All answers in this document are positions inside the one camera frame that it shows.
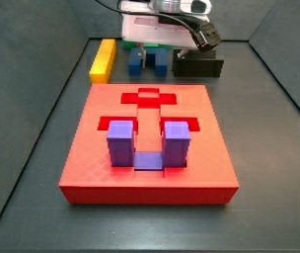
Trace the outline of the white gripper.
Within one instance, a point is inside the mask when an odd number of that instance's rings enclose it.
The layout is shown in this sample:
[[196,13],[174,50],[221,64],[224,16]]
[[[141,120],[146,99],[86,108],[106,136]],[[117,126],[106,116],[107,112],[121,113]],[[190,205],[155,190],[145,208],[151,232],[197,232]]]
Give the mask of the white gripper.
[[[209,22],[210,0],[122,0],[122,39],[181,46],[177,58],[184,58],[189,47],[197,48],[193,30]],[[146,50],[138,44],[142,68],[146,67]]]

